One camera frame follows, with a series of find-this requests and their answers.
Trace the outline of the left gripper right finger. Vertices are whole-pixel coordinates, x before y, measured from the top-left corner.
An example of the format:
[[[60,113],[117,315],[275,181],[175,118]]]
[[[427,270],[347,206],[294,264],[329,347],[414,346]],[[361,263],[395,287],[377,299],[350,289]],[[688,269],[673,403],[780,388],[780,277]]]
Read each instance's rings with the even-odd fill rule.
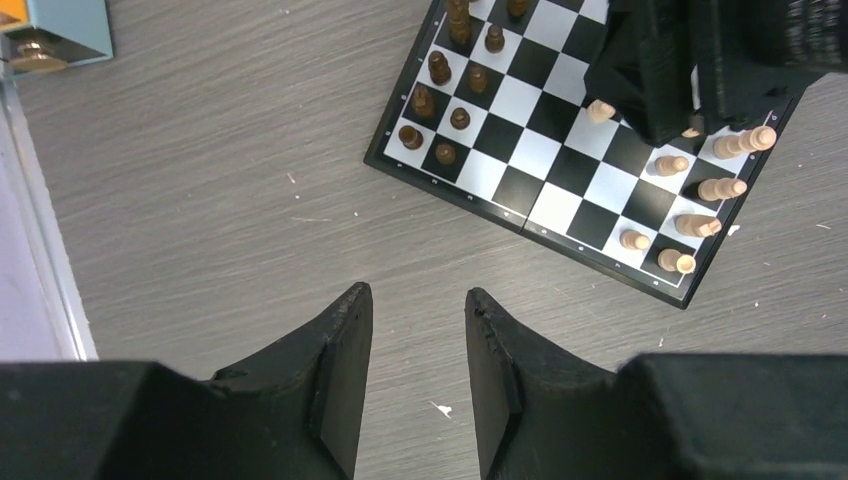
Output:
[[[484,479],[843,479],[847,359],[643,353],[615,372],[465,300]]]

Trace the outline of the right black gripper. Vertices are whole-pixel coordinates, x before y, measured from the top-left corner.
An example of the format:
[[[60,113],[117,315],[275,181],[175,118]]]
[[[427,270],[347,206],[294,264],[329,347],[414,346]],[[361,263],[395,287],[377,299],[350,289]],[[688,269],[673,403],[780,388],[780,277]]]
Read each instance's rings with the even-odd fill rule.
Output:
[[[587,94],[646,144],[669,143],[692,112],[689,34],[707,133],[748,125],[847,71],[844,1],[609,1]]]

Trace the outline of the light wooden chess pawn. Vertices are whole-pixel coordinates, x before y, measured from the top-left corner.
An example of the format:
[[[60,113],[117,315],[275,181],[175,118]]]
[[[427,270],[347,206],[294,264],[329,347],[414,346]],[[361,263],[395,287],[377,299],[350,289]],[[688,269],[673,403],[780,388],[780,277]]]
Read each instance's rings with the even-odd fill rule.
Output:
[[[594,100],[587,106],[586,110],[589,120],[595,124],[601,124],[616,115],[616,109],[601,100]]]

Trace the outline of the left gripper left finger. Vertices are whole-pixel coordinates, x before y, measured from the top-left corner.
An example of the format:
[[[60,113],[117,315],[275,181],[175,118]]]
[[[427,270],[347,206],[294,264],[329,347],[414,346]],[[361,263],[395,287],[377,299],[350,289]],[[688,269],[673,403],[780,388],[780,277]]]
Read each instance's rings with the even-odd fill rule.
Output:
[[[208,380],[155,361],[5,363],[5,479],[350,479],[373,335],[351,285]]]

